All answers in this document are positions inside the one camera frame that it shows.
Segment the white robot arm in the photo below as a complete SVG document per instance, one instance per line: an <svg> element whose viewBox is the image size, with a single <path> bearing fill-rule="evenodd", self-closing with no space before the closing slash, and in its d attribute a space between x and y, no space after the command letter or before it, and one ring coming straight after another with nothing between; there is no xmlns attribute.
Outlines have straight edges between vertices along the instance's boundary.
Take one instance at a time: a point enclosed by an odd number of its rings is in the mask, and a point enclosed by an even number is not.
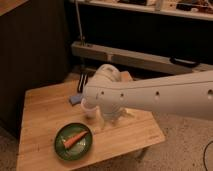
<svg viewBox="0 0 213 171"><path fill-rule="evenodd" d="M98 106L105 121L117 120L124 108L213 120L213 70L138 81L104 64L83 89L89 107Z"/></svg>

